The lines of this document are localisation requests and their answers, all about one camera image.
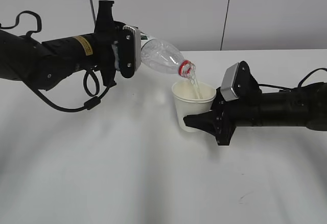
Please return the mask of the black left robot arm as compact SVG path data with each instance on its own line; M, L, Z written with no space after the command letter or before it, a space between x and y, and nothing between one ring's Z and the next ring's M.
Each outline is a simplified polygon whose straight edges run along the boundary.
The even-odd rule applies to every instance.
M114 2L99 1L94 32L38 42L32 35L42 29L40 16L37 28L16 36L1 27L1 78L26 81L32 88L50 90L63 79L78 71L100 71L104 86L114 79L115 56L113 44L118 38L112 16Z

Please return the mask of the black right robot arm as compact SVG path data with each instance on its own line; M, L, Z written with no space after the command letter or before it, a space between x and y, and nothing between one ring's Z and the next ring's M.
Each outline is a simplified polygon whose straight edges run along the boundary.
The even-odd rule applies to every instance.
M209 111L183 118L186 126L205 131L228 146L237 127L306 127L326 131L326 83L263 93L245 61L230 66Z

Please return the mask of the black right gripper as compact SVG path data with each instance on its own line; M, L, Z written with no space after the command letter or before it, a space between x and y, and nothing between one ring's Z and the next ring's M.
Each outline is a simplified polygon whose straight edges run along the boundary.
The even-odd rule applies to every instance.
M228 146L232 135L241 121L248 120L250 107L256 105L262 94L258 82L252 76L247 62L239 62L236 85L239 99L226 102L217 89L217 95L212 103L212 111L202 114L187 115L183 121L187 127L195 128L210 135L214 134L219 146Z

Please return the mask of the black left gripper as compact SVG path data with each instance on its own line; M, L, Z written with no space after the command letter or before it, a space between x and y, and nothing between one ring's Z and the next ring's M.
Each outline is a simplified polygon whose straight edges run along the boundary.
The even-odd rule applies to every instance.
M116 54L114 49L118 42L118 33L123 27L121 21L116 21L112 16L114 1L100 0L95 23L95 41L97 47L98 65L104 86L115 86L114 80L116 67Z

